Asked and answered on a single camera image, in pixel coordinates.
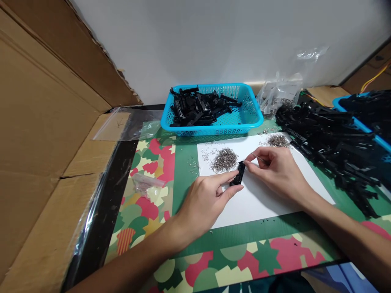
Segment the left hand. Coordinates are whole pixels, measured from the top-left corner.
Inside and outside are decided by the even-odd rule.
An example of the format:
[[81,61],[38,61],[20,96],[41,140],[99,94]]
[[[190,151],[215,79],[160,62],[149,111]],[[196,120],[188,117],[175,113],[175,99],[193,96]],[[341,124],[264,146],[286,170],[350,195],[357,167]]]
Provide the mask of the left hand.
[[188,244],[212,228],[228,201],[243,189],[242,185],[233,185],[222,191],[221,185],[231,182],[238,173],[236,170],[200,176],[191,185],[180,211],[175,215]]

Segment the white paper sheet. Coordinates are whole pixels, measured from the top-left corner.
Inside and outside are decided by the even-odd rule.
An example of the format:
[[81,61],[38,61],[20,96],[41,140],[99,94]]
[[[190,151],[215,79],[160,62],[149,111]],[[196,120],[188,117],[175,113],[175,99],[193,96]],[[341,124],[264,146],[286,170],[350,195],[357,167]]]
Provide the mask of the white paper sheet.
[[[228,147],[238,154],[238,162],[243,161],[247,155],[259,147],[259,143],[266,143],[271,134],[247,136],[243,138],[233,138],[221,140],[218,142],[207,142],[197,145],[198,164],[200,167],[200,176],[214,175],[211,162],[217,155],[217,151]],[[310,186],[331,204],[335,204],[330,194],[327,192],[307,160],[296,149],[291,148],[293,158],[302,171],[305,179]],[[212,228],[220,228],[240,223],[246,223],[256,220],[262,220],[273,216],[280,216],[300,211],[300,208],[287,203],[271,191],[265,184],[252,176],[246,169],[243,175],[243,190],[237,193],[226,205],[224,211],[218,217]]]

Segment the camouflage table mat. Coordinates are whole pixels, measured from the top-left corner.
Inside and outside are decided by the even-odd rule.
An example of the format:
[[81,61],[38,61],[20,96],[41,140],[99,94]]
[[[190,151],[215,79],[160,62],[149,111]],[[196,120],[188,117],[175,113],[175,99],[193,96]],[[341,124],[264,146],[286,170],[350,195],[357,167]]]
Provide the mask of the camouflage table mat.
[[[266,120],[248,135],[264,129],[280,131]],[[198,176],[197,143],[239,136],[181,138],[164,131],[138,142],[106,262],[140,243],[175,214]],[[391,203],[379,190],[370,200],[381,217],[365,220],[345,192],[336,189],[318,168],[315,173],[336,202],[336,207],[371,230],[391,240]],[[131,176],[141,173],[163,180],[160,194],[150,200],[134,192]],[[144,292],[199,292],[279,273],[335,262],[344,256],[305,213],[214,229],[166,261],[145,284]]]

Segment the small plastic bag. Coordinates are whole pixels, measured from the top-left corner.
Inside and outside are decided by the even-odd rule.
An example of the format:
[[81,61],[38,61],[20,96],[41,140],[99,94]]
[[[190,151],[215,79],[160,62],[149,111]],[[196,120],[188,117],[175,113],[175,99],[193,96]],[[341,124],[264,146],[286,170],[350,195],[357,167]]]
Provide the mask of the small plastic bag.
[[160,130],[161,110],[140,110],[129,107],[115,108],[93,140],[145,140]]
[[165,182],[156,178],[148,177],[140,173],[132,176],[134,183],[134,190],[138,192],[141,197],[148,199],[157,198],[162,190]]
[[257,95],[257,101],[265,118],[273,118],[282,105],[293,108],[297,104],[305,80],[327,49],[328,47],[319,47],[298,50],[294,55],[291,68],[287,66],[284,74],[276,73],[276,81],[267,81],[264,84]]

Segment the desk surface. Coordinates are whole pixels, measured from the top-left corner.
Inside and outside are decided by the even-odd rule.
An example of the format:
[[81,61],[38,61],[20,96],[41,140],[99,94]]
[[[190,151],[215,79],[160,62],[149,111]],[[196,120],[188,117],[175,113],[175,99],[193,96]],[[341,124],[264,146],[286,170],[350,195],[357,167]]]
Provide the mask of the desk surface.
[[[257,135],[265,128],[278,129],[274,121],[266,120],[249,135]],[[162,138],[158,134],[137,144],[119,143],[103,188],[106,195],[101,198],[97,219],[75,270],[75,283],[142,241],[177,212],[187,188],[198,175],[193,163],[198,160],[196,143],[205,139],[227,137]],[[347,195],[335,188],[332,180],[312,167],[338,208],[391,239],[391,203],[384,195],[379,200],[371,200],[382,217],[366,220]],[[166,182],[158,197],[148,201],[134,193],[128,174],[137,172]],[[298,212],[215,229],[168,260],[147,286],[159,291],[197,292],[345,260],[317,224],[305,213]]]

